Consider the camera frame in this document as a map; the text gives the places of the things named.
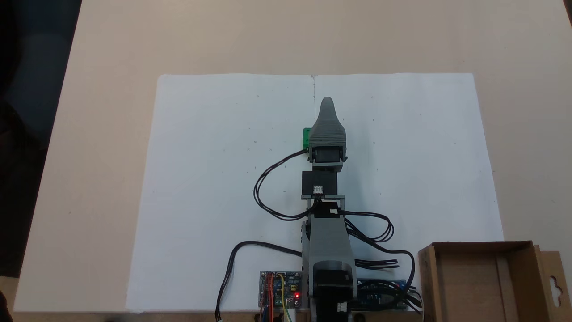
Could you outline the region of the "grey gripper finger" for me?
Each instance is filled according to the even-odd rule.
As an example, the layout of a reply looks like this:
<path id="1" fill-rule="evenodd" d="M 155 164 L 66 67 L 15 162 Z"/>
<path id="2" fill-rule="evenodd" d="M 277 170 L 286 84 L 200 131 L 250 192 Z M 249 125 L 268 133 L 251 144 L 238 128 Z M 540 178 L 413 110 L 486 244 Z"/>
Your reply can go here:
<path id="1" fill-rule="evenodd" d="M 331 97 L 324 97 L 315 124 L 309 131 L 309 148 L 346 146 L 345 128 L 338 119 Z"/>

